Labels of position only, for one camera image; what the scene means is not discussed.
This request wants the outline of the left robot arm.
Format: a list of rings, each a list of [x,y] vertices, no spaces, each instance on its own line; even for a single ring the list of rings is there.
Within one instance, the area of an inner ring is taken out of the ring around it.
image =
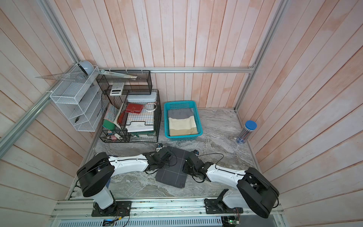
[[[76,186],[81,189],[84,197],[94,200],[93,217],[113,216],[120,206],[108,189],[109,180],[130,172],[150,174],[164,166],[170,166],[173,156],[173,152],[166,148],[131,157],[109,156],[101,152],[77,171]]]

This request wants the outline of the beige grey pillowcase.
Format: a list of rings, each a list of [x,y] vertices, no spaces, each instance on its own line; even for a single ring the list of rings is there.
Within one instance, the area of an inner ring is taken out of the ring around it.
[[[187,136],[198,134],[192,108],[170,109],[168,114],[169,136]]]

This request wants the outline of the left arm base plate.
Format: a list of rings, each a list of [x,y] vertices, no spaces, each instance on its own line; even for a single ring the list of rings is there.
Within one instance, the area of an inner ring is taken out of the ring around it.
[[[92,217],[113,217],[121,216],[122,218],[130,215],[132,201],[116,201],[111,206],[101,209],[99,205],[94,202]]]

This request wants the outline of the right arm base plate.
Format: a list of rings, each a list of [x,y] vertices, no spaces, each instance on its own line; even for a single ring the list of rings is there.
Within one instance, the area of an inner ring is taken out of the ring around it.
[[[242,214],[243,208],[229,208],[221,199],[205,199],[207,214]]]

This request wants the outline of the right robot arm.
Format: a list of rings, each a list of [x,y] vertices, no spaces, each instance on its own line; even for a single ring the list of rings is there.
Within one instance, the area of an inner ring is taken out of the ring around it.
[[[278,205],[279,191],[256,168],[232,170],[212,162],[204,163],[197,154],[191,153],[185,159],[183,172],[197,177],[200,183],[217,182],[235,189],[224,189],[217,199],[205,199],[208,214],[242,212],[248,207],[256,215],[268,218]]]

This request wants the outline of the dark grid pillowcase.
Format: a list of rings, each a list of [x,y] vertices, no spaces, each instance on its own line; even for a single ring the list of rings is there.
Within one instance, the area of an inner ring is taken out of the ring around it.
[[[171,154],[171,160],[169,165],[157,171],[156,181],[176,188],[184,188],[187,174],[183,172],[183,167],[190,152],[174,147],[164,147],[163,150]]]

